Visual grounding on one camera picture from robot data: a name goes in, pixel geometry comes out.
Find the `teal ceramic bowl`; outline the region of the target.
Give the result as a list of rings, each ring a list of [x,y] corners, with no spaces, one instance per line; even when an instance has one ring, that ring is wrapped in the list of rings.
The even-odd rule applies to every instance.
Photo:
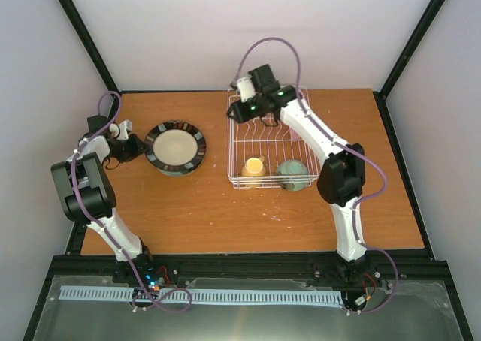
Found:
[[[309,183],[307,166],[295,159],[282,162],[276,169],[276,175],[280,177],[280,187],[290,192],[300,191]]]

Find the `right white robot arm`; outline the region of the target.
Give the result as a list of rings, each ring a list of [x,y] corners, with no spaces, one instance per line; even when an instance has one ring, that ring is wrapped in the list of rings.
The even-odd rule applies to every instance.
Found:
[[[237,123],[272,115],[292,129],[309,146],[321,165],[317,189],[330,204],[337,233],[337,253],[348,264],[361,260],[363,245],[359,211],[355,208],[365,184],[364,149],[337,136],[310,108],[296,86],[281,86],[270,65],[237,76],[231,83],[237,100],[227,117]]]

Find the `yellow mug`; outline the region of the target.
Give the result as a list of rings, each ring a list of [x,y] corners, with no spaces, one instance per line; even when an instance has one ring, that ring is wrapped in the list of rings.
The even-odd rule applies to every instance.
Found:
[[[248,158],[241,170],[242,185],[247,188],[257,188],[262,184],[265,175],[265,158],[263,156]]]

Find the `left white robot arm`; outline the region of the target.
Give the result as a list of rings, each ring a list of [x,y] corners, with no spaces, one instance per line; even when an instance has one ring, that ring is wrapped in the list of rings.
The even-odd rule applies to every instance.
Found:
[[[132,133],[132,122],[115,123],[96,115],[87,119],[89,131],[73,155],[54,164],[51,174],[64,214],[94,230],[114,251],[118,262],[132,261],[129,272],[137,281],[151,281],[156,263],[140,237],[132,233],[116,210],[116,195],[104,163],[132,161],[147,151]]]

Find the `pink plate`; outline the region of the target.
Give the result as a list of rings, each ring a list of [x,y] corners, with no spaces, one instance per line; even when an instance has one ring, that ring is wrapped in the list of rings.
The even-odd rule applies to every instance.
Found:
[[[289,129],[289,136],[290,136],[291,142],[298,142],[301,139],[298,133],[292,128]]]

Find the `dark striped plate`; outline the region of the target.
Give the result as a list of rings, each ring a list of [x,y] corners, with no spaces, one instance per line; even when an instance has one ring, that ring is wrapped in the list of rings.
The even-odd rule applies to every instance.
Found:
[[[153,145],[147,146],[150,151],[145,156],[157,170],[197,170],[206,156],[204,134],[188,122],[163,122],[152,128],[146,137],[153,141]]]

